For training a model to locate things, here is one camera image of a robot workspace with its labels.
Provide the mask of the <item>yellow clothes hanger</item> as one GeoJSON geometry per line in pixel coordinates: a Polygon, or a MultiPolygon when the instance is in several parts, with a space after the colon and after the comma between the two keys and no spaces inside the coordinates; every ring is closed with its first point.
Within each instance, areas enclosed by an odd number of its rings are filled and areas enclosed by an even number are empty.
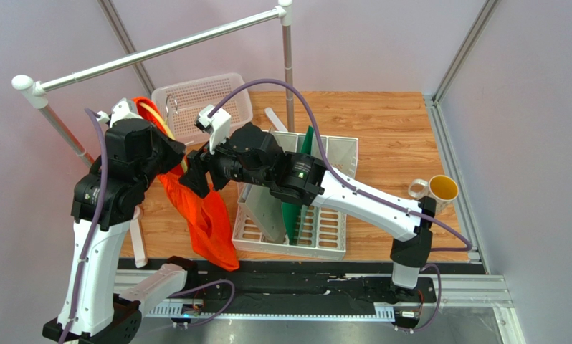
{"type": "MultiPolygon", "coordinates": [[[[155,120],[158,121],[159,125],[162,127],[165,134],[171,140],[175,140],[175,137],[174,137],[171,129],[169,128],[168,124],[163,119],[161,114],[153,106],[150,106],[146,102],[139,102],[138,104],[141,105],[142,108],[146,109],[155,118],[155,120]]],[[[180,165],[181,165],[181,170],[183,171],[183,174],[188,172],[188,165],[187,165],[186,159],[183,159],[180,165]]]]}

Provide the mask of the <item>orange shorts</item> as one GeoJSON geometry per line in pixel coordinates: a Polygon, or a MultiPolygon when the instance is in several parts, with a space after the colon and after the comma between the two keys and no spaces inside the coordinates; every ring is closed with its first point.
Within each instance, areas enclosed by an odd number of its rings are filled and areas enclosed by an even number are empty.
{"type": "Polygon", "coordinates": [[[201,198],[179,183],[184,176],[181,164],[158,175],[168,200],[186,220],[195,253],[212,264],[232,272],[240,268],[232,243],[232,226],[227,205],[216,191],[201,198]]]}

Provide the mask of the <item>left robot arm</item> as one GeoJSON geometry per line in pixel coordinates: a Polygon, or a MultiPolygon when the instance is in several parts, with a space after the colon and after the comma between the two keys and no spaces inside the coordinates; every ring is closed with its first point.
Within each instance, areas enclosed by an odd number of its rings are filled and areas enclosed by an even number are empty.
{"type": "Polygon", "coordinates": [[[155,306],[199,278],[195,262],[174,256],[134,287],[115,292],[135,208],[155,177],[182,161],[185,146],[142,118],[113,122],[100,132],[100,144],[100,157],[74,189],[75,250],[65,303],[42,329],[58,343],[129,343],[155,306]]]}

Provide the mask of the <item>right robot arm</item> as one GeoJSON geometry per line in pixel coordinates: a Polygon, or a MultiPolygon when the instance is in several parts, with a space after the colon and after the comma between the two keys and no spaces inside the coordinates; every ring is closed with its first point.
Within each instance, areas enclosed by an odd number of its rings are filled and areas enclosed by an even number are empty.
{"type": "Polygon", "coordinates": [[[399,199],[371,188],[320,158],[283,150],[273,134],[251,123],[221,143],[210,140],[186,160],[188,170],[179,181],[201,198],[230,181],[247,183],[286,203],[340,211],[383,229],[393,237],[393,285],[417,286],[432,247],[434,199],[399,199]]]}

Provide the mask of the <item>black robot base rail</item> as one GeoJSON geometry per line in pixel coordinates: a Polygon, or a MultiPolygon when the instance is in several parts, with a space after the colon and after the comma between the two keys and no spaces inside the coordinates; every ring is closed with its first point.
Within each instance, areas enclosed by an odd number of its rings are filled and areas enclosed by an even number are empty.
{"type": "Polygon", "coordinates": [[[171,295],[157,309],[177,322],[210,317],[385,320],[415,327],[442,302],[446,280],[482,275],[477,264],[440,263],[424,270],[412,291],[394,286],[390,262],[242,261],[228,272],[193,260],[184,295],[171,295]]]}

